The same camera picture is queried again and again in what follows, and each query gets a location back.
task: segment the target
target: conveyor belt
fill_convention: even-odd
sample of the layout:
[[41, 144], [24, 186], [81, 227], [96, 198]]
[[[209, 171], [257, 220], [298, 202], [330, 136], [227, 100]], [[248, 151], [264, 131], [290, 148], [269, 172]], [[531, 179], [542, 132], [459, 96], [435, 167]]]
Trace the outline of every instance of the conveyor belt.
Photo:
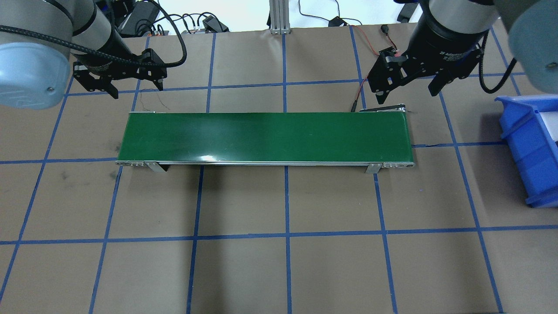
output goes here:
[[132, 112], [117, 164], [414, 166], [405, 112]]

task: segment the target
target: cable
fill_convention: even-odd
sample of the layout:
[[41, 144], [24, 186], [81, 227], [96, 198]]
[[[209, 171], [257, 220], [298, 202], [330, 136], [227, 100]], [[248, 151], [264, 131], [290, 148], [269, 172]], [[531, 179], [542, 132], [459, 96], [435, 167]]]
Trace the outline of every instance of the cable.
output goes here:
[[341, 16], [341, 10], [339, 10], [339, 2], [337, 2], [337, 0], [333, 0], [333, 1], [337, 3], [337, 16]]
[[326, 21], [326, 22], [329, 22], [329, 20], [328, 20], [327, 18], [325, 18], [325, 17], [315, 16], [315, 15], [310, 15], [310, 14], [304, 14], [304, 13], [302, 13], [302, 11], [300, 10], [300, 0], [299, 0], [299, 13], [300, 13], [300, 15], [302, 15], [302, 16], [313, 17], [313, 18], [319, 18], [319, 19], [321, 19], [321, 20], [324, 20], [324, 21]]
[[488, 40], [488, 32], [486, 34], [484, 34], [483, 43], [480, 46], [481, 49], [482, 49], [482, 54], [483, 55], [480, 57], [480, 62], [479, 62], [479, 83], [480, 83], [480, 87], [483, 89], [483, 91], [485, 91], [488, 94], [493, 94], [493, 93], [497, 92], [500, 88], [502, 88], [502, 86], [504, 86], [504, 83], [508, 80], [510, 74], [512, 74], [513, 67], [516, 66], [517, 60], [516, 60], [516, 58], [512, 59], [512, 61], [509, 63], [508, 68], [506, 69], [506, 72], [504, 73], [504, 76], [502, 77], [500, 82], [496, 85], [496, 87], [494, 87], [492, 89], [488, 88], [484, 84], [484, 75], [483, 75], [484, 49], [486, 48], [487, 40]]
[[391, 44], [393, 45], [393, 47], [395, 48], [395, 50], [397, 51], [397, 45], [395, 44], [395, 42], [393, 42], [393, 40], [391, 40], [391, 37], [389, 36], [389, 34], [386, 34], [386, 36], [389, 39], [389, 41], [391, 42]]
[[372, 47], [372, 44], [370, 43], [368, 36], [366, 36], [366, 33], [362, 30], [362, 28], [358, 25], [353, 25], [353, 26], [356, 27], [362, 33], [362, 35], [364, 35], [364, 38], [366, 39], [368, 46], [370, 47], [370, 49], [372, 49], [372, 53], [376, 56], [379, 56], [380, 54], [375, 51], [374, 47]]
[[161, 26], [161, 24], [157, 25], [157, 32], [159, 33], [160, 36], [165, 35], [165, 29]]
[[153, 23], [151, 23], [150, 20], [148, 20], [146, 18], [142, 18], [142, 19], [140, 19], [136, 22], [136, 28], [135, 28], [136, 29], [136, 36], [143, 36], [143, 34], [146, 33], [145, 26], [149, 26], [149, 29], [151, 31], [151, 35], [153, 35], [153, 33], [155, 32], [155, 25]]
[[[176, 24], [174, 23], [174, 21], [170, 18], [170, 16], [167, 14], [167, 12], [158, 3], [156, 3], [154, 0], [143, 0], [143, 1], [151, 2], [151, 3], [155, 4], [159, 8], [159, 10], [161, 10], [161, 12], [163, 12], [165, 17], [169, 20], [169, 22], [171, 23], [172, 28], [174, 29], [174, 31], [177, 34], [179, 33], [178, 28], [176, 27]], [[119, 62], [119, 63], [122, 63], [122, 64], [138, 66], [138, 67], [142, 67], [142, 68], [174, 68], [176, 66], [183, 65], [184, 62], [186, 62], [186, 58], [187, 58], [186, 45], [184, 44], [184, 39], [182, 38], [182, 36], [178, 36], [178, 40], [180, 42], [180, 47], [182, 48], [182, 58], [180, 58], [180, 60], [176, 61], [176, 62], [156, 64], [156, 63], [137, 62], [135, 60], [128, 60], [128, 59], [120, 58], [118, 56], [102, 53], [100, 51], [93, 50], [91, 48], [87, 48], [85, 46], [81, 46], [81, 45], [75, 44], [73, 42], [69, 42], [69, 41], [54, 37], [54, 36], [45, 35], [45, 34], [41, 34], [41, 33], [38, 33], [38, 32], [30, 31], [30, 30], [24, 30], [22, 28], [0, 25], [0, 31], [10, 33], [10, 34], [18, 34], [18, 35], [27, 36], [27, 37], [33, 37], [33, 38], [36, 38], [36, 39], [51, 42], [53, 44], [68, 47], [70, 49], [81, 51], [82, 53], [94, 55], [94, 56], [97, 56], [99, 58], [105, 58], [107, 60], [111, 60], [111, 61], [114, 61], [114, 62]]]
[[362, 80], [362, 82], [360, 83], [360, 86], [358, 87], [357, 96], [355, 97], [354, 102], [353, 102], [353, 106], [350, 109], [351, 112], [355, 112], [355, 110], [357, 109], [358, 98], [360, 98], [360, 90], [362, 89], [362, 86], [364, 85], [364, 82], [367, 79], [368, 79], [368, 75], [366, 75], [366, 77]]
[[362, 25], [362, 22], [360, 22], [359, 20], [357, 20], [356, 18], [349, 18], [349, 17], [341, 17], [342, 20], [353, 20], [353, 21], [357, 21], [360, 25]]

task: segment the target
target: blue tape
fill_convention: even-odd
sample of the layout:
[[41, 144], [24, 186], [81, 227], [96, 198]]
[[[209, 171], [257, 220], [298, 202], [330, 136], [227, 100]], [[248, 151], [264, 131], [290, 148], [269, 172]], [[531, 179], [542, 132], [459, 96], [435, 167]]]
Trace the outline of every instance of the blue tape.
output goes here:
[[285, 253], [287, 265], [287, 313], [292, 314], [291, 285], [291, 218], [288, 196], [288, 166], [285, 166]]
[[[363, 78], [360, 71], [360, 60], [358, 59], [357, 42], [354, 39], [353, 26], [349, 26], [350, 39], [353, 42], [354, 60], [357, 62], [358, 83], [362, 84]], [[364, 98], [364, 86], [360, 88], [360, 97], [362, 98], [362, 109], [366, 109], [366, 99]]]
[[[66, 89], [66, 94], [70, 92], [71, 85], [74, 81], [72, 77], [70, 79], [70, 83], [68, 84], [68, 88]], [[39, 184], [41, 183], [42, 174], [45, 171], [46, 160], [49, 158], [50, 149], [52, 148], [52, 143], [54, 142], [54, 137], [56, 136], [56, 131], [58, 130], [58, 125], [60, 124], [60, 119], [62, 119], [62, 113], [64, 112], [64, 108], [66, 107], [66, 101], [68, 100], [67, 96], [64, 96], [64, 100], [62, 101], [62, 105], [60, 106], [60, 110], [58, 111], [58, 116], [56, 118], [56, 123], [54, 124], [54, 129], [52, 130], [52, 134], [50, 136], [49, 145], [46, 148], [45, 157], [43, 158], [41, 164], [41, 170], [39, 171], [39, 175], [37, 176], [37, 182], [35, 183], [35, 187], [33, 188], [33, 193], [31, 193], [31, 199], [29, 200], [29, 205], [27, 206], [27, 211], [25, 212], [25, 217], [23, 219], [23, 224], [20, 228], [20, 233], [18, 235], [16, 245], [13, 249], [12, 257], [9, 260], [8, 269], [6, 270], [6, 275], [4, 276], [4, 281], [2, 282], [2, 288], [0, 288], [0, 302], [2, 302], [2, 298], [4, 297], [4, 292], [6, 291], [6, 285], [8, 284], [9, 275], [12, 273], [13, 263], [16, 261], [16, 255], [19, 251], [21, 240], [23, 239], [23, 233], [25, 232], [25, 227], [27, 226], [27, 221], [29, 220], [29, 215], [31, 214], [31, 208], [33, 207], [33, 203], [35, 201], [35, 196], [37, 195], [37, 189], [39, 188]]]
[[459, 169], [461, 170], [461, 176], [463, 177], [463, 183], [465, 185], [465, 190], [467, 192], [467, 197], [469, 199], [469, 204], [471, 206], [471, 213], [473, 215], [473, 220], [475, 221], [475, 227], [477, 230], [477, 234], [479, 236], [479, 242], [480, 242], [480, 247], [482, 249], [483, 252], [483, 256], [484, 256], [484, 261], [486, 263], [486, 267], [487, 267], [487, 272], [488, 272], [488, 277], [490, 279], [490, 284], [492, 285], [492, 291], [494, 293], [494, 299], [496, 300], [496, 305], [498, 306], [498, 311], [500, 313], [503, 313], [503, 307], [502, 307], [502, 301], [500, 300], [500, 295], [498, 293], [498, 287], [496, 286], [496, 280], [494, 279], [494, 274], [492, 272], [492, 266], [490, 264], [490, 259], [488, 257], [488, 251], [486, 248], [486, 244], [484, 243], [484, 236], [482, 233], [482, 230], [480, 228], [480, 223], [479, 223], [479, 218], [477, 216], [477, 209], [475, 208], [475, 204], [473, 201], [473, 194], [471, 193], [471, 189], [469, 187], [469, 182], [467, 180], [467, 174], [465, 172], [465, 167], [463, 166], [463, 160], [461, 159], [461, 153], [459, 153], [459, 147], [457, 145], [457, 141], [455, 140], [455, 133], [453, 130], [453, 127], [451, 125], [451, 119], [449, 116], [449, 112], [448, 112], [448, 108], [446, 107], [446, 102], [444, 101], [444, 95], [442, 94], [442, 92], [439, 93], [440, 96], [440, 101], [442, 103], [442, 108], [444, 109], [444, 115], [446, 116], [446, 120], [448, 122], [448, 127], [450, 129], [450, 134], [451, 134], [451, 140], [453, 141], [453, 143], [455, 144], [455, 154], [457, 156], [457, 160], [459, 163]]
[[281, 39], [281, 54], [283, 56], [283, 112], [287, 112], [287, 44], [285, 34]]
[[204, 185], [204, 166], [200, 167], [200, 179], [198, 181], [198, 201], [196, 202], [196, 218], [194, 221], [194, 237], [192, 242], [192, 255], [190, 257], [190, 276], [188, 279], [188, 295], [186, 297], [186, 314], [190, 314], [192, 310], [192, 294], [194, 290], [194, 270], [196, 267], [196, 252], [198, 250], [198, 232], [200, 228], [200, 212], [201, 212], [201, 191]]
[[95, 283], [93, 284], [93, 292], [91, 294], [91, 302], [89, 303], [89, 314], [93, 314], [93, 308], [95, 307], [95, 299], [97, 297], [97, 290], [99, 288], [99, 280], [101, 278], [101, 271], [103, 270], [104, 256], [107, 251], [108, 235], [110, 233], [110, 225], [112, 223], [112, 215], [114, 213], [114, 205], [116, 204], [116, 198], [118, 195], [118, 186], [120, 185], [120, 177], [122, 176], [122, 166], [118, 168], [118, 174], [116, 175], [116, 180], [114, 181], [114, 191], [112, 193], [112, 200], [110, 202], [110, 209], [107, 218], [107, 226], [105, 227], [105, 234], [103, 239], [103, 247], [101, 248], [101, 256], [99, 257], [99, 265], [97, 266], [97, 274], [95, 276]]
[[206, 113], [209, 112], [209, 106], [211, 104], [211, 89], [213, 88], [211, 84], [213, 82], [213, 62], [215, 60], [215, 41], [217, 39], [216, 35], [217, 33], [213, 33], [213, 40], [211, 42], [211, 59], [209, 62], [209, 80], [208, 80], [208, 99], [207, 99], [207, 103], [205, 104]]
[[384, 246], [384, 254], [386, 256], [387, 279], [389, 283], [389, 292], [391, 294], [391, 306], [393, 309], [393, 313], [398, 314], [397, 299], [395, 296], [395, 286], [393, 284], [393, 273], [391, 269], [391, 258], [389, 257], [389, 246], [387, 242], [386, 223], [383, 216], [382, 197], [380, 195], [380, 185], [378, 181], [378, 175], [376, 173], [374, 173], [374, 187], [376, 189], [376, 200], [378, 202], [378, 214], [380, 218], [380, 227], [382, 229], [382, 242]]

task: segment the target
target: black cable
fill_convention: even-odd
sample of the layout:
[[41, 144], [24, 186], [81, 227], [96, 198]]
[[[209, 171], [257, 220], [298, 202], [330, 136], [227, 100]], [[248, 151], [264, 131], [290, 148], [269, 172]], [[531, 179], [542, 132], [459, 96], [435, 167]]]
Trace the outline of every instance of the black cable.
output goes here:
[[342, 17], [341, 20], [353, 20], [353, 21], [357, 21], [360, 25], [362, 25], [362, 22], [360, 22], [360, 21], [357, 20], [356, 18]]
[[333, 0], [333, 1], [337, 3], [337, 16], [341, 16], [341, 10], [339, 9], [339, 2], [337, 2], [337, 0]]
[[150, 31], [151, 31], [151, 35], [153, 35], [153, 32], [155, 32], [155, 25], [150, 20], [148, 20], [146, 18], [142, 18], [142, 19], [140, 19], [136, 22], [136, 28], [135, 28], [136, 35], [138, 35], [140, 32], [143, 31], [143, 33], [141, 33], [141, 35], [139, 35], [139, 36], [143, 36], [143, 34], [146, 33], [145, 32], [145, 26], [149, 26]]
[[482, 49], [482, 56], [480, 57], [480, 62], [479, 62], [479, 83], [480, 83], [480, 87], [483, 89], [483, 91], [485, 91], [488, 94], [493, 94], [495, 92], [497, 92], [500, 88], [502, 88], [502, 86], [504, 86], [504, 83], [508, 80], [509, 76], [512, 74], [513, 71], [513, 67], [516, 66], [517, 60], [516, 58], [513, 58], [512, 61], [509, 63], [508, 68], [506, 69], [506, 72], [504, 73], [504, 76], [502, 77], [502, 79], [500, 80], [500, 82], [496, 85], [496, 87], [490, 89], [488, 88], [485, 84], [484, 84], [484, 75], [483, 75], [483, 61], [484, 61], [484, 51], [487, 45], [487, 40], [488, 40], [488, 32], [484, 35], [483, 37], [483, 43], [480, 46]]
[[[174, 23], [174, 21], [169, 17], [167, 12], [158, 3], [156, 3], [154, 0], [143, 0], [143, 1], [151, 2], [151, 3], [155, 4], [159, 8], [159, 10], [161, 10], [161, 12], [163, 12], [165, 17], [170, 21], [174, 31], [177, 34], [179, 33], [178, 28], [176, 27], [176, 24]], [[176, 61], [176, 62], [156, 64], [156, 63], [137, 62], [135, 60], [128, 60], [128, 59], [120, 58], [118, 56], [102, 53], [100, 51], [93, 50], [91, 48], [87, 48], [85, 46], [81, 46], [81, 45], [75, 44], [73, 42], [69, 42], [69, 41], [54, 37], [54, 36], [45, 35], [45, 34], [41, 34], [41, 33], [38, 33], [38, 32], [30, 31], [30, 30], [24, 30], [22, 28], [0, 25], [0, 31], [10, 33], [10, 34], [18, 34], [18, 35], [27, 36], [27, 37], [33, 37], [33, 38], [36, 38], [36, 39], [51, 42], [53, 44], [68, 47], [70, 49], [81, 51], [82, 53], [94, 55], [94, 56], [97, 56], [97, 57], [100, 57], [100, 58], [105, 58], [105, 59], [115, 61], [115, 62], [119, 62], [119, 63], [122, 63], [122, 64], [138, 66], [138, 67], [142, 67], [142, 68], [174, 68], [176, 66], [183, 65], [184, 62], [186, 62], [186, 58], [187, 58], [186, 45], [184, 44], [184, 39], [182, 38], [182, 36], [178, 36], [178, 40], [179, 40], [180, 46], [182, 48], [182, 58], [179, 61]]]
[[327, 18], [325, 18], [325, 17], [315, 16], [315, 15], [310, 15], [310, 14], [304, 14], [304, 13], [302, 13], [302, 11], [300, 10], [300, 0], [299, 0], [299, 13], [300, 13], [300, 15], [302, 15], [302, 16], [313, 17], [313, 18], [319, 18], [319, 19], [321, 19], [321, 20], [324, 20], [324, 21], [326, 21], [326, 22], [329, 22], [329, 20], [328, 20]]

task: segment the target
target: red wire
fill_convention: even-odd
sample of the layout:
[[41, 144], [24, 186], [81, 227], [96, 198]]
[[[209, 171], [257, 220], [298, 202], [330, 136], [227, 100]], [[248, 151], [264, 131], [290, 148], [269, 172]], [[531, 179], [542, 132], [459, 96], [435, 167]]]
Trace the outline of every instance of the red wire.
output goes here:
[[354, 100], [358, 100], [358, 98], [360, 97], [360, 90], [362, 89], [362, 85], [364, 85], [364, 82], [366, 82], [366, 80], [368, 79], [368, 76], [366, 76], [362, 82], [360, 83], [360, 86], [358, 87], [358, 92], [357, 92], [357, 97]]
[[372, 49], [374, 55], [379, 56], [380, 54], [374, 50], [374, 47], [372, 47], [372, 44], [370, 43], [368, 36], [366, 36], [366, 33], [362, 30], [362, 28], [360, 28], [360, 26], [358, 25], [352, 25], [352, 26], [356, 27], [362, 33], [362, 35], [364, 35], [364, 38], [366, 38], [366, 42], [368, 43], [368, 46], [370, 46], [370, 49]]

